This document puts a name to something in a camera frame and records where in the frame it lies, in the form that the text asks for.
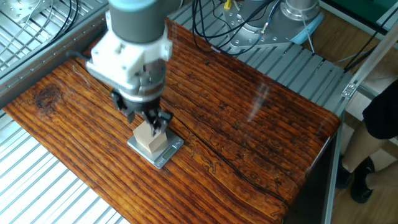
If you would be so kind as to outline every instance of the black pants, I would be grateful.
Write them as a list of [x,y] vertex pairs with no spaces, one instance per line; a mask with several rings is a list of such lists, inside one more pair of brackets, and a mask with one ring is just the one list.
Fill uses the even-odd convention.
[[363,118],[371,136],[377,139],[398,136],[398,80],[372,100],[363,111]]

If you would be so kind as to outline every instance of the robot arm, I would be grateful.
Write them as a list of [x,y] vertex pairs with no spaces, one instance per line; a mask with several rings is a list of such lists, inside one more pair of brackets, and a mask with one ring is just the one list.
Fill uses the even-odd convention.
[[173,114],[162,111],[165,62],[171,58],[165,18],[189,1],[110,0],[108,31],[91,50],[89,73],[112,86],[111,98],[129,123],[140,114],[152,135],[163,133]]

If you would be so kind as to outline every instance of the blue plastic part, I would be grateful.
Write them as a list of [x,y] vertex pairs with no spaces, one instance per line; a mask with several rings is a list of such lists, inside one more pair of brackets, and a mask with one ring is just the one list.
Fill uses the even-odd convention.
[[109,3],[113,7],[124,12],[140,11],[151,6],[155,2],[156,0],[109,0]]
[[[318,16],[316,18],[314,18],[314,20],[311,23],[307,24],[308,33],[310,35],[315,31],[315,29],[317,29],[319,24],[322,22],[323,17],[324,17],[324,15],[322,13],[319,13]],[[307,31],[304,28],[303,30],[301,30],[301,32],[299,32],[290,41],[295,44],[300,45],[300,44],[304,43],[304,41],[306,41],[307,39],[308,39]]]

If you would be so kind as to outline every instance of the wooden tabletop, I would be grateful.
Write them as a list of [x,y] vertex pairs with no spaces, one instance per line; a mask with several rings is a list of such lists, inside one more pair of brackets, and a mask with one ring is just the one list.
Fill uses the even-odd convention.
[[4,110],[131,223],[280,223],[339,118],[171,29],[161,106],[185,144],[160,170],[127,145],[142,118],[128,124],[82,60]]

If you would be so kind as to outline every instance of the person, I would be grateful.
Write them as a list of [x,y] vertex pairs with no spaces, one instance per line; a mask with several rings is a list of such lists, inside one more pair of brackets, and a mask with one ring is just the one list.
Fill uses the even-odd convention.
[[398,136],[398,80],[372,100],[363,117],[340,156],[336,179],[336,188],[346,189],[354,178],[351,197],[358,203],[366,203],[374,189],[398,187],[398,161],[375,172],[370,158],[388,139]]

